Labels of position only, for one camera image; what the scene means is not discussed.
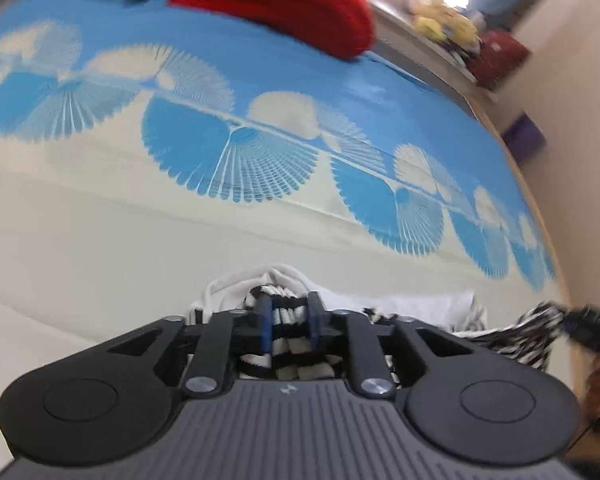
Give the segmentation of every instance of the ribbed gray panel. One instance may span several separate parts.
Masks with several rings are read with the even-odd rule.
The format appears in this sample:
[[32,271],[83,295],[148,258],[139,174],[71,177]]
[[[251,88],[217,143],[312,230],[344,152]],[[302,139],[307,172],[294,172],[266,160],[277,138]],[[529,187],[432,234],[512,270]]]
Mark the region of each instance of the ribbed gray panel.
[[0,480],[574,480],[557,460],[494,470],[455,462],[410,433],[389,402],[342,381],[237,381],[184,405],[153,445],[116,463],[62,469],[17,460]]

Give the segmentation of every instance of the black and white striped cloth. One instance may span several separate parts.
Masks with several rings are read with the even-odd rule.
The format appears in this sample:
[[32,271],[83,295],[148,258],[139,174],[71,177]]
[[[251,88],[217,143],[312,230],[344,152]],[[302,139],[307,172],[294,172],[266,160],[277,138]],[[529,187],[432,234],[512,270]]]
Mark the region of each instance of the black and white striped cloth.
[[[280,381],[343,376],[344,362],[341,357],[312,352],[307,338],[306,296],[297,296],[284,286],[262,285],[250,290],[242,307],[252,309],[263,294],[267,294],[272,300],[272,353],[241,356],[240,376]],[[393,318],[398,317],[379,315],[372,308],[365,309],[364,313],[372,323],[378,324],[390,323]],[[563,311],[558,305],[541,303],[505,328],[484,330],[478,320],[481,317],[477,316],[476,323],[469,327],[476,330],[452,333],[522,364],[546,370],[551,344],[562,333],[563,317]],[[195,311],[192,320],[201,323],[202,311]],[[387,356],[387,363],[392,367],[390,356]]]

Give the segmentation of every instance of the bed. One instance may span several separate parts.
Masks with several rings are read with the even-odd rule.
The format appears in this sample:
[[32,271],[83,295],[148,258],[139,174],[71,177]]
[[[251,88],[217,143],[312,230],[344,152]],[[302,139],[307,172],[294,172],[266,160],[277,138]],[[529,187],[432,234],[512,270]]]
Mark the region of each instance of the bed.
[[563,299],[501,143],[445,93],[166,0],[9,5],[0,393],[260,264],[370,297],[474,290],[491,326]]

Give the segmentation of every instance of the silver bolt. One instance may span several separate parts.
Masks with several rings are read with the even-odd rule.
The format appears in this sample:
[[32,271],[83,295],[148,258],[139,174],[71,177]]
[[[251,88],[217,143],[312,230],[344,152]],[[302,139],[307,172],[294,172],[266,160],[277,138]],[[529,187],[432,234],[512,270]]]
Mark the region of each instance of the silver bolt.
[[387,393],[391,388],[394,387],[392,383],[387,381],[386,379],[381,379],[380,377],[372,377],[370,379],[365,379],[362,381],[362,389],[365,390],[368,394],[382,395]]
[[187,379],[185,385],[190,392],[208,394],[216,389],[218,383],[211,377],[198,376]]

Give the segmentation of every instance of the beige wall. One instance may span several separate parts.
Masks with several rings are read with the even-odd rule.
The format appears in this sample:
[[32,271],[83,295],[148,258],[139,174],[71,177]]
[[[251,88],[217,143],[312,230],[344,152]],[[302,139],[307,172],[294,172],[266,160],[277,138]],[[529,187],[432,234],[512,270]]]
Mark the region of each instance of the beige wall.
[[524,110],[548,147],[522,168],[574,304],[600,304],[600,0],[542,0],[516,37],[534,52],[498,93],[503,130]]

